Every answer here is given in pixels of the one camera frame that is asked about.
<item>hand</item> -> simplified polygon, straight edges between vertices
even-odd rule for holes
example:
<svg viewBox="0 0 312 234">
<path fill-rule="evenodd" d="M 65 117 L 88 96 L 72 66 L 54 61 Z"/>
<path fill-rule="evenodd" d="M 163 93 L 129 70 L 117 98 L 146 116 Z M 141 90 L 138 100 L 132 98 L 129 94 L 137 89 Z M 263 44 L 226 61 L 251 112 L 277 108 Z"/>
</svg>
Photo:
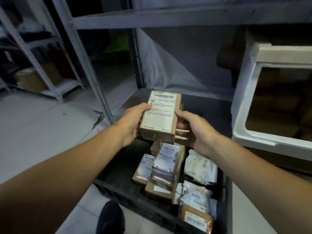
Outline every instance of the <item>hand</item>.
<svg viewBox="0 0 312 234">
<path fill-rule="evenodd" d="M 209 157 L 214 139 L 220 135 L 204 118 L 188 111 L 177 110 L 179 118 L 187 120 L 189 124 L 177 124 L 177 129 L 189 132 L 176 131 L 176 135 L 188 138 L 175 139 L 175 142 L 193 148 L 204 157 Z"/>
<path fill-rule="evenodd" d="M 121 127 L 121 133 L 123 134 L 122 147 L 125 147 L 139 135 L 139 121 L 142 116 L 142 112 L 150 110 L 152 105 L 147 103 L 141 103 L 132 108 L 128 108 L 123 116 L 115 123 L 116 126 Z"/>
</svg>

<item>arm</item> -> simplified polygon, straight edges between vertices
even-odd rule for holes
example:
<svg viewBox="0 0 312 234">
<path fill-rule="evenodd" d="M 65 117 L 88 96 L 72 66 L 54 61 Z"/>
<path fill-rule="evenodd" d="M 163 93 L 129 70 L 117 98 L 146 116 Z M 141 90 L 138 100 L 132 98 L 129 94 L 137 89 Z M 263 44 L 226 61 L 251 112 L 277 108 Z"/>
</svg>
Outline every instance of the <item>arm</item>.
<svg viewBox="0 0 312 234">
<path fill-rule="evenodd" d="M 312 184 L 296 177 L 219 134 L 195 114 L 177 111 L 189 121 L 178 125 L 177 135 L 189 140 L 178 143 L 194 148 L 210 158 L 256 206 L 277 233 L 312 231 Z"/>
<path fill-rule="evenodd" d="M 115 154 L 138 135 L 142 103 L 92 139 L 43 161 L 0 185 L 5 233 L 55 233 Z"/>
</svg>

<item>white plastic bin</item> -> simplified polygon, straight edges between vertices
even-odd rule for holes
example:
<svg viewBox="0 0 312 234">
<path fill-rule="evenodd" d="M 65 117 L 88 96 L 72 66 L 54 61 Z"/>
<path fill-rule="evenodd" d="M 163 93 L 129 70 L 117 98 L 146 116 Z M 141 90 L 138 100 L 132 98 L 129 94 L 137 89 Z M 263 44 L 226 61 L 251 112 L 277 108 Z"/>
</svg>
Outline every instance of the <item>white plastic bin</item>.
<svg viewBox="0 0 312 234">
<path fill-rule="evenodd" d="M 247 41 L 231 107 L 232 138 L 243 146 L 312 161 L 310 141 L 246 129 L 245 124 L 262 67 L 312 69 L 312 47 L 273 46 L 250 39 Z"/>
</svg>

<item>person's right hand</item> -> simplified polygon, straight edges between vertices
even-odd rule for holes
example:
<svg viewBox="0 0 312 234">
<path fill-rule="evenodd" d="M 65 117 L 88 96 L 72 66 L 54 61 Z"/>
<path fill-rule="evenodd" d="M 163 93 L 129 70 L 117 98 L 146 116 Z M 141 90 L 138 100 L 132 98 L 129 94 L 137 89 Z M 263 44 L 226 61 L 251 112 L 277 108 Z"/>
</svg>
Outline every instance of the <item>person's right hand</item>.
<svg viewBox="0 0 312 234">
<path fill-rule="evenodd" d="M 177 129 L 189 132 L 176 131 L 176 135 L 188 138 L 175 139 L 175 142 L 193 148 L 197 153 L 209 158 L 214 139 L 220 135 L 204 118 L 188 111 L 177 110 L 179 118 L 187 120 L 189 124 L 177 124 Z"/>
</svg>

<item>black shoe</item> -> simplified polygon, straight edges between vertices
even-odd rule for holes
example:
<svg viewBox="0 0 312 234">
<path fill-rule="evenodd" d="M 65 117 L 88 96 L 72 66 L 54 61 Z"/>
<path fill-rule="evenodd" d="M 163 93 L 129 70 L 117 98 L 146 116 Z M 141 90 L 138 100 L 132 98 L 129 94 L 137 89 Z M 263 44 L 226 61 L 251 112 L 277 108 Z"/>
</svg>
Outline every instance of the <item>black shoe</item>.
<svg viewBox="0 0 312 234">
<path fill-rule="evenodd" d="M 115 201 L 108 201 L 99 215 L 96 234 L 123 234 L 125 220 L 122 209 Z"/>
</svg>

